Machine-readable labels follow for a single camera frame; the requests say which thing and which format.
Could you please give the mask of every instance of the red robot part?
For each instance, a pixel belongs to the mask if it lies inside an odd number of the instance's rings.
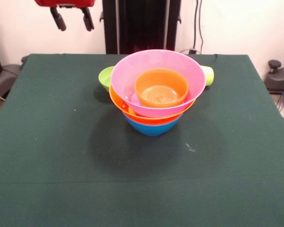
[[[88,31],[94,29],[94,24],[91,19],[91,15],[88,7],[92,7],[95,4],[95,0],[35,0],[39,6],[50,7],[51,14],[56,22],[56,25],[61,31],[66,30],[65,22],[60,13],[57,11],[57,7],[60,8],[79,8],[82,10],[84,16],[83,21]]]

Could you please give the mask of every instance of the green bowl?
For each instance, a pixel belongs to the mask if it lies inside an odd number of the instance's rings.
[[[99,73],[99,81],[107,92],[109,92],[110,75],[112,74],[113,68],[114,66],[105,68]]]

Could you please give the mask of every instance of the plastic bowl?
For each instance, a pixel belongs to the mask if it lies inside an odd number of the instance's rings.
[[[135,92],[143,106],[171,107],[182,103],[188,92],[186,79],[174,70],[148,70],[138,76]]]
[[[133,126],[138,132],[140,132],[140,133],[142,133],[146,136],[159,136],[159,135],[167,132],[168,130],[170,130],[172,127],[174,127],[175,124],[181,118],[182,114],[178,118],[173,120],[172,122],[167,123],[167,124],[162,124],[162,125],[140,124],[140,123],[134,122],[132,119],[127,117],[125,114],[124,114],[124,116],[127,119],[127,121],[130,123],[130,125]]]
[[[182,104],[165,108],[140,105],[134,84],[139,75],[152,69],[170,69],[185,77],[188,82],[188,93]],[[111,85],[136,114],[160,118],[178,114],[187,108],[203,92],[206,78],[200,65],[184,54],[168,50],[146,50],[120,60],[113,69]]]
[[[99,73],[99,77],[98,77],[100,83],[108,92],[109,92],[109,86],[110,86],[110,75],[112,74],[113,68],[114,66],[103,69]]]
[[[193,101],[185,110],[173,116],[161,117],[161,118],[148,118],[148,117],[137,116],[135,112],[131,110],[131,108],[126,104],[126,102],[116,94],[112,86],[110,86],[109,88],[109,95],[115,106],[118,107],[128,118],[140,124],[147,124],[147,125],[161,125],[161,124],[170,123],[175,119],[177,119],[186,110],[188,110],[195,102]]]

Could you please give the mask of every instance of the knob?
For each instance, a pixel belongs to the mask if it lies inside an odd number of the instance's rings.
[[[282,66],[281,62],[278,61],[278,60],[270,60],[268,62],[268,65],[271,69],[270,73],[275,73],[278,70],[278,68],[280,68]]]

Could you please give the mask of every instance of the orange bowl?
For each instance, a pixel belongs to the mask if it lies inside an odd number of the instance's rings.
[[[174,70],[153,69],[138,76],[134,89],[143,106],[165,108],[183,102],[188,83]]]
[[[126,102],[123,101],[122,98],[120,98],[116,92],[113,90],[112,86],[109,87],[109,96],[116,107],[118,107],[127,117],[132,119],[133,121],[136,121],[141,124],[147,124],[147,125],[160,125],[160,124],[167,124],[174,120],[176,120],[182,113],[184,113],[186,110],[188,110],[195,101],[193,101],[185,110],[168,117],[161,117],[161,118],[149,118],[149,117],[140,117],[137,116],[134,111],[132,111],[131,108],[126,104]]]

